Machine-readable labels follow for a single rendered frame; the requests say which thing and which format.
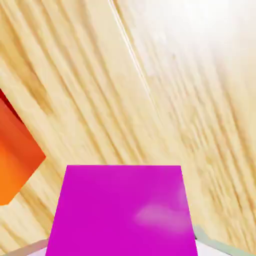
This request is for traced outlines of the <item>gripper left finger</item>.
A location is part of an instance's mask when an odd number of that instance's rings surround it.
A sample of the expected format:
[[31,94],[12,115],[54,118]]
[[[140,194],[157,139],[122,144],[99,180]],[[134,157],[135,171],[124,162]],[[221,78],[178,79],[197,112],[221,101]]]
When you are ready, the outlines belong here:
[[29,244],[25,247],[16,249],[14,251],[11,251],[9,253],[4,254],[3,256],[28,256],[34,252],[37,252],[43,248],[46,248],[48,245],[48,238],[39,240],[35,243]]

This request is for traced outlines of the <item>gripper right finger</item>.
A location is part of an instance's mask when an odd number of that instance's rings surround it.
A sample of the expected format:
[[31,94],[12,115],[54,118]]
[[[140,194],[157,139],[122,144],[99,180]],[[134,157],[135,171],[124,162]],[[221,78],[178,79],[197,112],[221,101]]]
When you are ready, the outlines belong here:
[[220,241],[211,239],[198,226],[193,226],[198,256],[248,256],[248,253]]

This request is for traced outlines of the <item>small magenta cube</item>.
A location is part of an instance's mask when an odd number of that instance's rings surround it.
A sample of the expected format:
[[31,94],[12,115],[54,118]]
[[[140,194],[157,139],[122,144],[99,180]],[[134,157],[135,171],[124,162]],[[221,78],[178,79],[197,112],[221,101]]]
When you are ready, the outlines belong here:
[[45,256],[198,256],[179,165],[68,165]]

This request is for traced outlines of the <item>large orange box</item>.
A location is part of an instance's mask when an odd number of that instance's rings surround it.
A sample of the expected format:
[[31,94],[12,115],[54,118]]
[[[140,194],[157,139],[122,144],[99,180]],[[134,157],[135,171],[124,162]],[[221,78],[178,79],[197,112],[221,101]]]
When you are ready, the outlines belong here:
[[12,201],[45,158],[0,89],[0,206]]

